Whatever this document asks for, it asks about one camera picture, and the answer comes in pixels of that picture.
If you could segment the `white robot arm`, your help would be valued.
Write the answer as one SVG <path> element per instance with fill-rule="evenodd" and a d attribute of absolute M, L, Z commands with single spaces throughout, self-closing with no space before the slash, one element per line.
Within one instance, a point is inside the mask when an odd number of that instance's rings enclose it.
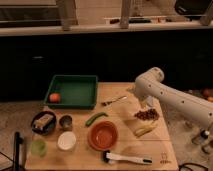
<path fill-rule="evenodd" d="M 162 83 L 164 72 L 153 67 L 135 78 L 131 92 L 138 100 L 155 97 L 181 111 L 186 118 L 213 132 L 213 103 Z"/>

